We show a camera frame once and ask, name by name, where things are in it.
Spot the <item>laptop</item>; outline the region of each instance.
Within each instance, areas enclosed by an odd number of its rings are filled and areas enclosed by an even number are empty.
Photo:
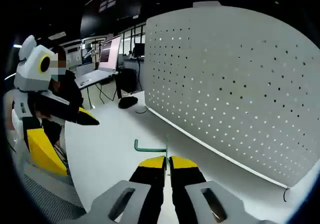
[[[101,45],[98,69],[76,77],[75,82],[79,89],[84,89],[117,74],[116,68],[120,42],[121,36],[118,36]]]

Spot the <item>computer monitor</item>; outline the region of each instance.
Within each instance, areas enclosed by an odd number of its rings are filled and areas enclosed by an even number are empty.
[[[114,71],[117,67],[121,36],[106,41],[101,46],[99,70]]]
[[[141,56],[145,56],[145,48],[144,48],[144,44],[135,44],[134,45],[135,48],[133,50],[133,56],[135,58],[141,57]]]

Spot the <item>perforated white panel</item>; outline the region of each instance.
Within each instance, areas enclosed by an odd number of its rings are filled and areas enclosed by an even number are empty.
[[[232,7],[156,16],[146,33],[149,107],[288,186],[319,159],[320,51],[303,34]]]

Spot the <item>gray carpet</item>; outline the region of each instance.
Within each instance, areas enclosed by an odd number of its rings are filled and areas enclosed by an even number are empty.
[[[26,189],[52,223],[65,219],[77,219],[86,213],[84,208],[63,200],[31,180],[27,175],[24,176]]]
[[[70,176],[57,178],[27,162],[24,170],[27,191],[52,223],[77,219],[86,213]]]

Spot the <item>yellow robot eye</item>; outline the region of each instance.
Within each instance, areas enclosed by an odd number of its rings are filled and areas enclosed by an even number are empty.
[[[44,55],[39,63],[39,72],[44,73],[48,70],[50,66],[50,57],[49,55]]]

